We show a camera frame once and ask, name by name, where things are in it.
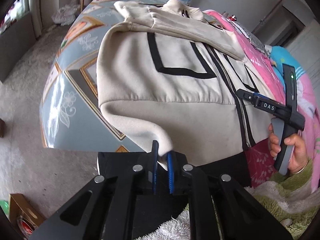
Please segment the person's right hand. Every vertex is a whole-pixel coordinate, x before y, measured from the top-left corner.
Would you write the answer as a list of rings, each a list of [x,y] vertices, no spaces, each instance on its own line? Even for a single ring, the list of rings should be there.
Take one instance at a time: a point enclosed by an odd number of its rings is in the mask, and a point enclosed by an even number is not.
[[[270,132],[268,137],[268,148],[270,150],[270,155],[272,157],[276,157],[281,150],[281,147],[278,145],[279,139],[273,132],[272,124],[269,125],[268,130]],[[284,142],[287,146],[293,146],[294,148],[288,164],[288,170],[290,171],[291,175],[297,174],[303,170],[309,162],[305,142],[298,134],[292,134],[291,136],[285,138]]]

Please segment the right forearm green fuzzy sleeve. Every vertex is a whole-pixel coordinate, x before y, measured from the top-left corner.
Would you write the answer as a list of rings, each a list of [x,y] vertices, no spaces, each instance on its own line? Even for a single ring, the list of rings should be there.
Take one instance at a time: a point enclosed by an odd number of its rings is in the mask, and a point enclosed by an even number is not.
[[[313,161],[298,172],[279,172],[257,187],[242,187],[216,164],[212,173],[191,166],[180,173],[190,206],[164,223],[170,239],[319,238],[319,190]]]

